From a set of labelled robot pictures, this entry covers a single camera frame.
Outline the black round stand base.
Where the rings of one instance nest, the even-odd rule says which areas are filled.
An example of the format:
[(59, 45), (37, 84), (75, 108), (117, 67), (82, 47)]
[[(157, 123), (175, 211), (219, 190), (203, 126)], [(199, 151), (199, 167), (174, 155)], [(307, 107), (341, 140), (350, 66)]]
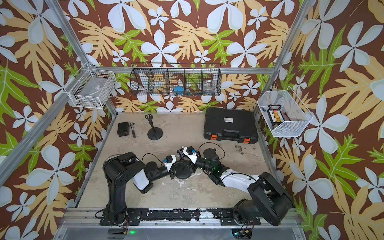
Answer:
[(147, 136), (152, 141), (159, 140), (163, 136), (163, 130), (161, 128), (154, 127), (148, 131)]

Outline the black microphone stand pole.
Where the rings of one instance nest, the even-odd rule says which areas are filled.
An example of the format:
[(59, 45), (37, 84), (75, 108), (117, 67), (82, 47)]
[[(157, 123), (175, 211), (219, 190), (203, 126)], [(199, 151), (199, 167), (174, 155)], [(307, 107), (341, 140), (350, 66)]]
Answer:
[(150, 126), (151, 126), (151, 129), (152, 129), (153, 133), (155, 133), (156, 130), (155, 130), (154, 123), (153, 123), (153, 115), (152, 115), (152, 114), (146, 114), (146, 115), (145, 115), (145, 118), (148, 120), (148, 122), (149, 122), (149, 124), (150, 124)]

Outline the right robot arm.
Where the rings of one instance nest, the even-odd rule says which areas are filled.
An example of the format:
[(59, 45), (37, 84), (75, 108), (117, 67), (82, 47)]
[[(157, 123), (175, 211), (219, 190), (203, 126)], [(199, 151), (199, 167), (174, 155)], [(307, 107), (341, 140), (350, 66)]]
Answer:
[(249, 175), (230, 169), (220, 162), (215, 149), (206, 149), (201, 156), (193, 147), (185, 147), (183, 154), (194, 167), (206, 172), (214, 184), (251, 196), (251, 200), (242, 199), (233, 207), (233, 218), (238, 224), (262, 218), (277, 227), (294, 205), (292, 196), (270, 173)]

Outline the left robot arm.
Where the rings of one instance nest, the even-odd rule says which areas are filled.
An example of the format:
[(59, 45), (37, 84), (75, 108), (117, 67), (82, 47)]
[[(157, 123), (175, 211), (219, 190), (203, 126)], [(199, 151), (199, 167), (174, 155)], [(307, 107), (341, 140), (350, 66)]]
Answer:
[(109, 200), (103, 210), (100, 225), (121, 226), (128, 219), (126, 204), (126, 185), (133, 181), (136, 188), (145, 194), (153, 187), (153, 182), (164, 177), (175, 177), (172, 167), (177, 162), (174, 155), (163, 160), (163, 166), (155, 162), (145, 164), (133, 152), (106, 160), (103, 171), (109, 188)]

